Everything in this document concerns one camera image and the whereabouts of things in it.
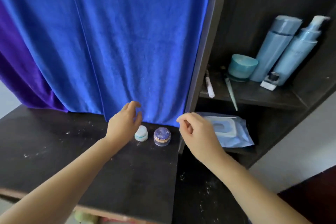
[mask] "hand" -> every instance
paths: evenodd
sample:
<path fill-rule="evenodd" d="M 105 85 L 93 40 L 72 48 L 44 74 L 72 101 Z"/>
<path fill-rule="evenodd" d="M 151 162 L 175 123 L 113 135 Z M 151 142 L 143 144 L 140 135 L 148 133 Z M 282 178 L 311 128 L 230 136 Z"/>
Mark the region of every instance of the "hand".
<path fill-rule="evenodd" d="M 108 122 L 107 132 L 105 138 L 112 143 L 116 143 L 116 147 L 121 149 L 124 147 L 133 137 L 139 129 L 142 122 L 142 114 L 138 112 L 136 119 L 136 108 L 141 107 L 141 104 L 132 101 L 127 103 L 116 113 Z"/>
<path fill-rule="evenodd" d="M 185 113 L 176 120 L 180 133 L 191 153 L 204 165 L 225 154 L 212 124 L 199 114 Z"/>

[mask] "purple curtain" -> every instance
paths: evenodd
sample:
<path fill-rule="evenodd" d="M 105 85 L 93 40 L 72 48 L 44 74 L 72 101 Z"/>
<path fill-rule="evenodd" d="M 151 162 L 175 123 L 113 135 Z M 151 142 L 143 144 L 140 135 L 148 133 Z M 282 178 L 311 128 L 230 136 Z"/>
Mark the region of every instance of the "purple curtain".
<path fill-rule="evenodd" d="M 1 1 L 0 80 L 27 107 L 68 111 L 55 96 L 36 66 Z"/>

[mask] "teal jar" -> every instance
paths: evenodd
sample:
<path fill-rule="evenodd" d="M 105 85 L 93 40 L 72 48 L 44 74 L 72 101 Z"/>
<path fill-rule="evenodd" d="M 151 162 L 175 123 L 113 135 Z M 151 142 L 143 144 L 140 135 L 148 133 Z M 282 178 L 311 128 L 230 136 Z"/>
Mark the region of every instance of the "teal jar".
<path fill-rule="evenodd" d="M 237 81 L 247 81 L 254 69 L 258 65 L 258 60 L 241 54 L 233 54 L 228 68 L 230 79 Z"/>

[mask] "white jar lid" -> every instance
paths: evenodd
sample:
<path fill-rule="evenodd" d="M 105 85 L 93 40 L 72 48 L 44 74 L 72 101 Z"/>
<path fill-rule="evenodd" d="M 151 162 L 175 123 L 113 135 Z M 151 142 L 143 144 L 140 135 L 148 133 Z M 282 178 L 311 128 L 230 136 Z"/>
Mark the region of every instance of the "white jar lid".
<path fill-rule="evenodd" d="M 136 137 L 144 137 L 147 135 L 147 128 L 143 125 L 140 125 L 138 131 L 135 133 Z"/>

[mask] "purple jar lid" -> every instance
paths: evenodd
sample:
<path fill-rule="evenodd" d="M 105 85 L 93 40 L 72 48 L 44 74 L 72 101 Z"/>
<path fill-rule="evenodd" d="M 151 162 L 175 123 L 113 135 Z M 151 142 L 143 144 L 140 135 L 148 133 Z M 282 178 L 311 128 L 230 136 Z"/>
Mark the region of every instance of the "purple jar lid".
<path fill-rule="evenodd" d="M 170 138 L 170 131 L 164 127 L 158 128 L 154 131 L 154 138 L 159 140 L 167 140 Z"/>

